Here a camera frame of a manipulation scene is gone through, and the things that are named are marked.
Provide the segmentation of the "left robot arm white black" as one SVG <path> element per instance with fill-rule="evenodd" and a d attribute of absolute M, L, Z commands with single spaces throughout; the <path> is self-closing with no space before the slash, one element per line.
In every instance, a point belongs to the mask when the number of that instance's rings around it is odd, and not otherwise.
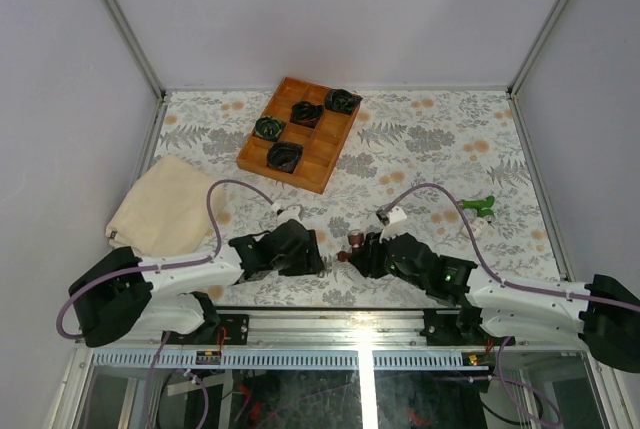
<path fill-rule="evenodd" d="M 316 233 L 290 219 L 272 231 L 230 239 L 212 253 L 141 257 L 112 250 L 69 288 L 79 337 L 91 347 L 114 343 L 133 331 L 171 333 L 176 343 L 212 341 L 220 319 L 207 294 L 260 280 L 318 275 L 325 268 Z"/>

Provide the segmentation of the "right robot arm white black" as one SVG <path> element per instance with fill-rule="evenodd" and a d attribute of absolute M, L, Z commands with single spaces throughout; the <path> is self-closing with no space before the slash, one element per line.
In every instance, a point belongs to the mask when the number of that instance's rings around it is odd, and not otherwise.
<path fill-rule="evenodd" d="M 618 280 L 597 274 L 589 283 L 498 280 L 472 261 L 438 255 L 405 233 L 385 239 L 353 232 L 347 259 L 369 278 L 394 276 L 459 310 L 445 345 L 510 337 L 587 350 L 627 373 L 639 370 L 639 300 Z"/>

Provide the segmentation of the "brown water faucet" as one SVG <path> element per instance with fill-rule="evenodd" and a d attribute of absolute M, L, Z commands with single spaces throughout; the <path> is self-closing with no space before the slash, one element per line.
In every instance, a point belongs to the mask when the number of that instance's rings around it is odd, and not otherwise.
<path fill-rule="evenodd" d="M 337 253 L 337 260 L 347 262 L 357 256 L 366 242 L 365 233 L 361 229 L 351 230 L 347 234 L 347 248 Z"/>

